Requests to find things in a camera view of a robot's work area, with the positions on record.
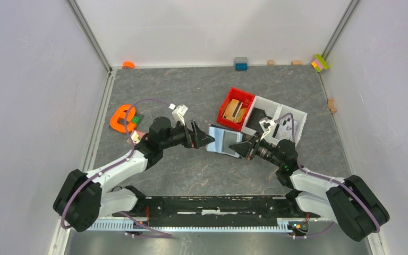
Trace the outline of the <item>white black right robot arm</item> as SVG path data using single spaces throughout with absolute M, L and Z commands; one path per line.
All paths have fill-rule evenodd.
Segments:
M 358 242 L 378 233 L 390 220 L 389 212 L 362 178 L 331 177 L 309 170 L 298 162 L 298 152 L 291 140 L 273 145 L 252 136 L 229 148 L 248 160 L 259 157 L 278 167 L 279 182 L 291 189 L 285 208 L 293 217 L 304 212 L 325 217 Z

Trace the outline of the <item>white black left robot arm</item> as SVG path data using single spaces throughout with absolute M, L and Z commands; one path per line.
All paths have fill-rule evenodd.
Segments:
M 198 149 L 214 141 L 195 121 L 191 121 L 191 127 L 180 121 L 172 126 L 167 117 L 157 117 L 141 141 L 125 155 L 87 173 L 71 171 L 54 200 L 53 210 L 61 217 L 63 228 L 72 227 L 78 232 L 87 230 L 100 217 L 121 211 L 140 216 L 146 209 L 143 199 L 130 189 L 112 192 L 111 188 L 153 167 L 165 149 Z

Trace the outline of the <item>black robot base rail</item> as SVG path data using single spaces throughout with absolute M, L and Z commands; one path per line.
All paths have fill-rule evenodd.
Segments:
M 283 195 L 152 196 L 127 212 L 150 227 L 267 227 L 282 218 L 316 218 Z

